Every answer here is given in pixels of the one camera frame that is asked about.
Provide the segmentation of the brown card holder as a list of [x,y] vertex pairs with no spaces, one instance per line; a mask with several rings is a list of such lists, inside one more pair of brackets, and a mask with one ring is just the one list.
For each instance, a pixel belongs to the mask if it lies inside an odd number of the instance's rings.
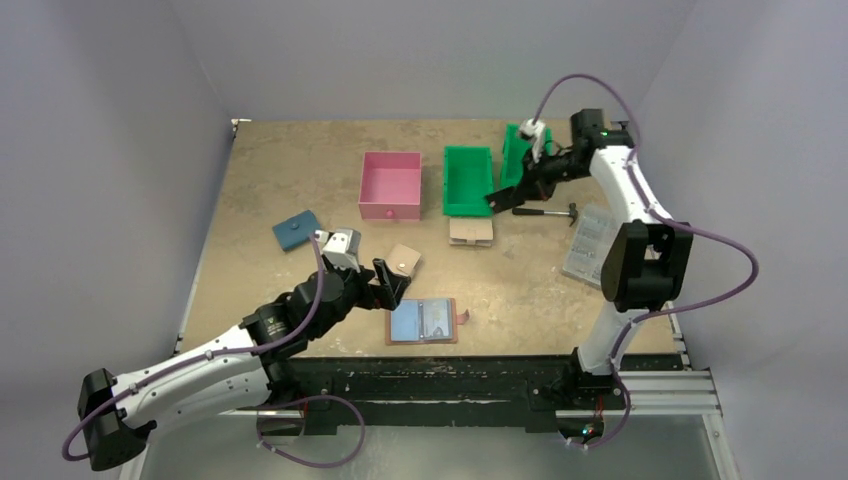
[[458,327],[470,318],[468,309],[457,310],[454,298],[405,299],[387,313],[385,344],[453,344]]

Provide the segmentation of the beige card holder with strap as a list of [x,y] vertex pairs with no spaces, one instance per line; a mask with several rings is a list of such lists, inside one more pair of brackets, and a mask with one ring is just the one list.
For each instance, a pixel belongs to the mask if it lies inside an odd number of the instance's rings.
[[490,218],[450,218],[450,245],[491,247],[493,243],[494,226]]

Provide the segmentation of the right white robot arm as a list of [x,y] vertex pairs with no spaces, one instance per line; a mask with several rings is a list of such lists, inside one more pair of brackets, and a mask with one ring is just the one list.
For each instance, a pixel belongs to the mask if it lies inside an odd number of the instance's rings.
[[693,236],[660,220],[663,209],[640,183],[633,128],[607,128],[599,109],[573,114],[570,128],[571,145],[550,154],[545,124],[522,122],[517,135],[530,146],[521,178],[485,200],[498,214],[529,200],[548,199],[559,183],[592,177],[601,186],[617,233],[601,269],[606,303],[589,337],[576,349],[576,368],[609,376],[637,331],[640,316],[658,312],[678,297]]

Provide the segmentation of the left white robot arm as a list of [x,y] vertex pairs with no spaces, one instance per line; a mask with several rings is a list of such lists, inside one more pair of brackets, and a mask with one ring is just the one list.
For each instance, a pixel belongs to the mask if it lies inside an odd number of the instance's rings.
[[289,399],[297,386],[287,360],[306,350],[354,309],[395,310],[411,284],[383,259],[370,269],[325,260],[293,290],[258,307],[215,339],[160,364],[82,380],[77,412],[86,460],[105,471],[137,457],[169,427],[226,410]]

